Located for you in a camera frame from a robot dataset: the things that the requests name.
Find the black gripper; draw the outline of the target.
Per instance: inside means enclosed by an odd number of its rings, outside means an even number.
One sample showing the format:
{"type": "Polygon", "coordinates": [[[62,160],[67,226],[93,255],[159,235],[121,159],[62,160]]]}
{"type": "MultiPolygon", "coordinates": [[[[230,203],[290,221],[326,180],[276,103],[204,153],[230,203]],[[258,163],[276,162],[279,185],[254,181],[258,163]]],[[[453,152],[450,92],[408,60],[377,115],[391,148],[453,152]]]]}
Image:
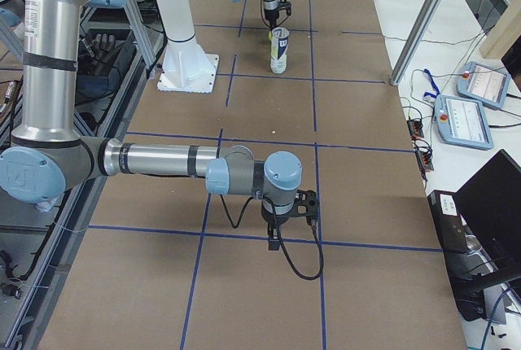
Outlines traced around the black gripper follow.
{"type": "Polygon", "coordinates": [[[261,215],[267,226],[268,250],[278,251],[281,247],[277,225],[282,225],[290,218],[299,217],[299,209],[295,203],[285,206],[272,205],[270,201],[264,199],[261,206],[261,215]]]}
{"type": "Polygon", "coordinates": [[[276,8],[274,10],[266,10],[263,9],[264,19],[269,26],[269,29],[276,28],[278,24],[278,19],[280,17],[279,9],[276,8]]]}

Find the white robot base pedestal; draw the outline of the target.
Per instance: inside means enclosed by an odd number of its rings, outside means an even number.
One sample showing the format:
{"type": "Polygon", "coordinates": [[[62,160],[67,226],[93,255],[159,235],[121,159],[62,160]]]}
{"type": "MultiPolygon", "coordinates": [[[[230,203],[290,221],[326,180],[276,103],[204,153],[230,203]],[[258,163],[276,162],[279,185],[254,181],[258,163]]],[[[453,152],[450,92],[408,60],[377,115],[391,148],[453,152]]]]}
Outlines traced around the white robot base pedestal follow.
{"type": "Polygon", "coordinates": [[[198,43],[189,0],[156,2],[167,37],[158,90],[211,93],[219,56],[205,53],[198,43]]]}

